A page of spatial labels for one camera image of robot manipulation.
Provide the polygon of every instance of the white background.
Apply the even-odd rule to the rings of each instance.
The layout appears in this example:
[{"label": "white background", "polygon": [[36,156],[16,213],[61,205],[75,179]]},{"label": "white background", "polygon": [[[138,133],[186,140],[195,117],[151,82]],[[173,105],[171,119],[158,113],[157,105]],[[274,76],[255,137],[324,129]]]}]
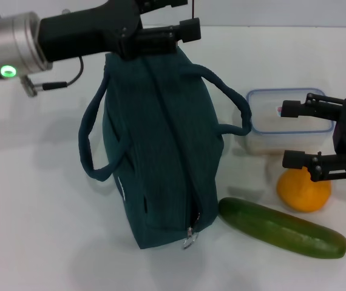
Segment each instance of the white background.
[{"label": "white background", "polygon": [[[4,6],[4,13],[31,10],[30,2]],[[83,8],[87,1],[78,2]],[[40,3],[46,16],[57,14]],[[71,8],[58,5],[59,11]],[[317,87],[346,97],[346,28],[203,27],[202,34],[182,49],[243,95],[258,88]],[[100,84],[104,54],[85,57],[85,64],[76,84],[35,99],[26,97],[18,80],[0,82],[0,290],[346,290],[346,256],[300,256],[219,219],[185,252],[181,242],[139,250],[113,179],[92,181],[80,165],[78,127]],[[78,66],[77,60],[58,62],[32,78],[69,80]],[[238,123],[228,98],[207,86],[219,120]],[[96,166],[104,166],[101,123],[90,139]],[[330,139],[323,151],[333,152]],[[290,213],[274,192],[280,161],[249,156],[238,139],[225,136],[219,199],[244,197]],[[322,211],[294,215],[346,236],[346,181],[333,183]]]},{"label": "white background", "polygon": [[[105,0],[0,0],[2,15],[35,11],[40,17],[77,11]],[[192,15],[189,5],[164,8],[142,16],[144,24],[178,24]],[[346,27],[346,0],[195,0],[195,16],[202,25]]]}]

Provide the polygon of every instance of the container lid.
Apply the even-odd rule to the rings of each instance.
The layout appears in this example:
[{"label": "container lid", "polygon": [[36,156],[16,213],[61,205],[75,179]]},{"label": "container lid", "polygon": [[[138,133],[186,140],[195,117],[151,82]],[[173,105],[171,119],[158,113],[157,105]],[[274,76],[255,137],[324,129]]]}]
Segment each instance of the container lid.
[{"label": "container lid", "polygon": [[247,94],[247,101],[253,113],[253,131],[264,135],[327,133],[334,128],[334,122],[312,116],[298,118],[281,117],[284,100],[304,103],[307,94],[324,95],[324,92],[313,88],[296,89],[257,89]]}]

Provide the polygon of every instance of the green cucumber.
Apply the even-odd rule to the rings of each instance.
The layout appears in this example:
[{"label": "green cucumber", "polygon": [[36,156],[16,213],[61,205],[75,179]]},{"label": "green cucumber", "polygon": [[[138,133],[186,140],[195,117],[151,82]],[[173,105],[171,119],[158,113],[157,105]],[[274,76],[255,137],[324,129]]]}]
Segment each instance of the green cucumber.
[{"label": "green cucumber", "polygon": [[232,227],[301,255],[338,259],[346,252],[346,238],[340,233],[249,201],[223,198],[219,214]]}]

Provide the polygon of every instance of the bag strap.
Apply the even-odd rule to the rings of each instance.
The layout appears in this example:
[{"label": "bag strap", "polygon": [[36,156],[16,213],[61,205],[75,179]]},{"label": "bag strap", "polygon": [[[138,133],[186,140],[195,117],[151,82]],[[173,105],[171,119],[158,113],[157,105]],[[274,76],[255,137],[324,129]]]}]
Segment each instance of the bag strap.
[{"label": "bag strap", "polygon": [[246,99],[241,94],[238,94],[236,91],[228,87],[218,76],[215,75],[214,72],[202,65],[192,64],[183,66],[180,68],[180,73],[184,76],[200,76],[205,78],[227,95],[236,107],[238,107],[242,117],[242,128],[231,124],[219,124],[217,129],[218,135],[230,133],[233,135],[243,136],[247,135],[251,131],[251,109]]},{"label": "bag strap", "polygon": [[78,132],[78,149],[80,152],[81,165],[83,165],[83,168],[88,176],[98,181],[105,181],[111,176],[111,174],[119,166],[119,163],[121,162],[124,154],[131,146],[130,135],[127,131],[125,131],[120,138],[119,149],[115,159],[101,169],[94,169],[88,136],[91,133],[93,125],[96,121],[100,102],[107,90],[109,79],[110,78],[108,70],[105,69],[104,78],[100,84],[98,91],[96,92],[95,97],[93,97],[92,101],[87,107],[86,112],[84,113]]}]

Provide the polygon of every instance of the dark green bag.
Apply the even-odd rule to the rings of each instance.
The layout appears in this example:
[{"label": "dark green bag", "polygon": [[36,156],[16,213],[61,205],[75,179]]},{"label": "dark green bag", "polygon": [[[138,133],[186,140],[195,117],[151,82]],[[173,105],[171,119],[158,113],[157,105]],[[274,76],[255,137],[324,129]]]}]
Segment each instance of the dark green bag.
[{"label": "dark green bag", "polygon": [[[238,107],[242,128],[218,123],[201,77]],[[103,137],[110,163],[95,170],[88,135],[106,91]],[[114,174],[139,247],[160,246],[213,223],[222,134],[247,135],[250,119],[246,100],[180,49],[129,62],[108,54],[104,79],[80,126],[81,163],[99,181]]]}]

